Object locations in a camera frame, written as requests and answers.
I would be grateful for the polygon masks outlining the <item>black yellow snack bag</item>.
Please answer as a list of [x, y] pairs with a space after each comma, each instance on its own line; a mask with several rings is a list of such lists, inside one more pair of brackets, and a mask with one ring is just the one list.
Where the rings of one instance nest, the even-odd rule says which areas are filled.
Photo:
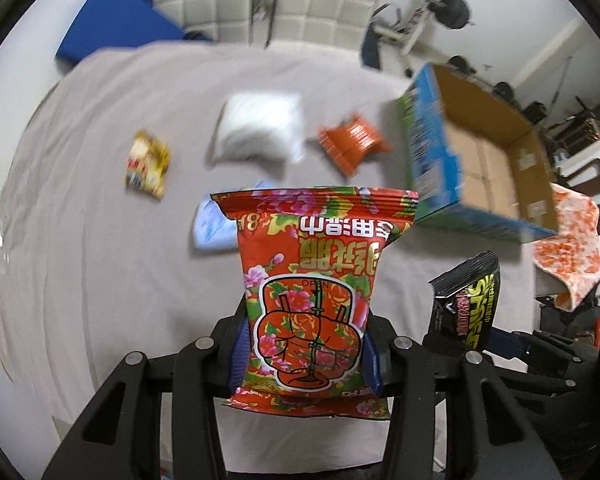
[[480, 252], [429, 284], [434, 303], [424, 347], [447, 356], [484, 350], [500, 296], [498, 256], [490, 250]]

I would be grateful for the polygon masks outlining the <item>light blue snack bag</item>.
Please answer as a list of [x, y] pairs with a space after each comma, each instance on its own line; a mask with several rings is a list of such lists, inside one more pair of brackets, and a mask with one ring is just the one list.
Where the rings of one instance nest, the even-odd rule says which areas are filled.
[[231, 252], [237, 248], [236, 222], [224, 216], [209, 194], [198, 204], [192, 241], [198, 252]]

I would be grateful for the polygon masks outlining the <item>red floral snack bag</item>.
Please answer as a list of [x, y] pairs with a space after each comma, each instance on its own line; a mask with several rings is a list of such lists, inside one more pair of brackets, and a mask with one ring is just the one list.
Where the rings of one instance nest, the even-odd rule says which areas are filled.
[[211, 198], [237, 226], [249, 328], [245, 375], [227, 406], [388, 419], [363, 377], [363, 337], [380, 255], [414, 222], [417, 193], [329, 186]]

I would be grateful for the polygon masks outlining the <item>orange snack bag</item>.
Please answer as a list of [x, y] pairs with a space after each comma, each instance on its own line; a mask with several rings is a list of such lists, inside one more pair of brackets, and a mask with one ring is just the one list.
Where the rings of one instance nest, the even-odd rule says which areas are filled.
[[352, 178], [367, 155], [388, 153], [392, 147], [380, 131], [360, 115], [334, 128], [319, 128], [318, 144], [347, 178]]

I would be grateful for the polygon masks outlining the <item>orange white patterned cloth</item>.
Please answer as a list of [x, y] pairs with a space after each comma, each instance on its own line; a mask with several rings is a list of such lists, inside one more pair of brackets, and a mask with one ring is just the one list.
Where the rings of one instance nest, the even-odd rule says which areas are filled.
[[600, 281], [600, 208], [591, 197], [552, 184], [558, 234], [533, 243], [533, 261], [567, 289], [558, 309], [571, 312]]

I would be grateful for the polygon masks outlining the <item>brown wooden chair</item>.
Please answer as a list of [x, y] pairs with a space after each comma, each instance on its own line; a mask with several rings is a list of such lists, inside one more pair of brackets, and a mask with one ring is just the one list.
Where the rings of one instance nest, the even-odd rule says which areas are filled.
[[600, 159], [594, 158], [565, 176], [568, 188], [600, 202]]

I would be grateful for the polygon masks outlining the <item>grey bed sheet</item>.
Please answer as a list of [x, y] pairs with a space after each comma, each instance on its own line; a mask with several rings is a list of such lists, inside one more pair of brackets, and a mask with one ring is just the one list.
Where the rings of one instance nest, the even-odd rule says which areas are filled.
[[[352, 116], [390, 151], [354, 182], [403, 188], [396, 104], [410, 83], [328, 54], [163, 42], [102, 50], [42, 101], [0, 200], [0, 359], [48, 414], [73, 422], [130, 351], [177, 352], [232, 314], [242, 272], [215, 192], [343, 184], [314, 140]], [[298, 96], [301, 162], [215, 160], [239, 93]]]

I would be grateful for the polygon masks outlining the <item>blue printed cardboard box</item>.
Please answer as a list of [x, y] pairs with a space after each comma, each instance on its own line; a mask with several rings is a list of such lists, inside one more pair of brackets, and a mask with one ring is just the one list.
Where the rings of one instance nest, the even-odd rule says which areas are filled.
[[422, 226], [526, 244], [558, 232], [545, 148], [524, 116], [449, 65], [398, 99]]

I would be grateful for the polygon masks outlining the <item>yellow snack packet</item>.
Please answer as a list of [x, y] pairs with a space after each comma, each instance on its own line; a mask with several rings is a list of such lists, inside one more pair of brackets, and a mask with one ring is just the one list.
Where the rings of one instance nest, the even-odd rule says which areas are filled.
[[125, 185], [161, 200], [164, 195], [164, 178], [170, 162], [169, 145], [140, 130], [134, 136], [126, 163]]

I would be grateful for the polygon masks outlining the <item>blue black bench pad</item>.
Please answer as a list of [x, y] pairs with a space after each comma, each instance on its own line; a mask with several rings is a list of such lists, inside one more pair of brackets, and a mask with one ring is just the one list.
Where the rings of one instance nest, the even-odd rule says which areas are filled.
[[373, 70], [381, 70], [379, 38], [374, 26], [368, 26], [361, 49], [362, 64]]

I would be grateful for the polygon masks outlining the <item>white weight bench rack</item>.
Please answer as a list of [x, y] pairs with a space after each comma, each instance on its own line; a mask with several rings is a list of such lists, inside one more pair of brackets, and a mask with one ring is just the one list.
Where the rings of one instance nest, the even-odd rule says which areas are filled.
[[430, 18], [434, 18], [434, 14], [428, 9], [430, 1], [434, 0], [420, 0], [415, 10], [408, 14], [407, 18], [404, 18], [402, 10], [397, 6], [396, 21], [393, 24], [385, 24], [379, 19], [379, 14], [390, 8], [390, 3], [384, 3], [373, 14], [372, 25], [376, 34], [380, 40], [384, 40], [388, 44], [392, 44], [393, 47], [398, 48], [404, 66], [404, 75], [407, 77], [414, 75], [414, 68], [408, 62], [408, 56], [419, 37], [422, 36], [427, 22]]

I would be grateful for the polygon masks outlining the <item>white plastic bag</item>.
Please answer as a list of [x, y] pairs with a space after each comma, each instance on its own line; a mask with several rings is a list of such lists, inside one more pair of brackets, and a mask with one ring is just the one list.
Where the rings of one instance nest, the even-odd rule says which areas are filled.
[[224, 104], [215, 130], [212, 159], [300, 162], [304, 117], [298, 93], [249, 91]]

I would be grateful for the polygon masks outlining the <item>black barbell weight plate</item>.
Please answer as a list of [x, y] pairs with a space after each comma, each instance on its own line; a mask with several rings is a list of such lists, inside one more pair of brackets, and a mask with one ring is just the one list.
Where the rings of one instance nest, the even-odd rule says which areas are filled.
[[470, 9], [465, 0], [434, 0], [428, 9], [437, 22], [449, 29], [462, 29], [470, 21]]

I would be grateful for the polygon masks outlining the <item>right beige tufted chair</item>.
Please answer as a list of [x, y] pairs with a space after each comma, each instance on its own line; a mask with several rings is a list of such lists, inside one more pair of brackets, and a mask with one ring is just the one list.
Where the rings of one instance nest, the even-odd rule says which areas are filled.
[[270, 47], [361, 50], [379, 0], [274, 0]]

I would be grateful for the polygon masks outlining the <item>blue foam mat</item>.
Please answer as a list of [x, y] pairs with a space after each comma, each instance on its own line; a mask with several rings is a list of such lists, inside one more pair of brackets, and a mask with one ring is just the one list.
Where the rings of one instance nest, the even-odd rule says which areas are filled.
[[76, 64], [105, 48], [137, 48], [182, 40], [185, 32], [145, 0], [86, 0], [56, 52]]

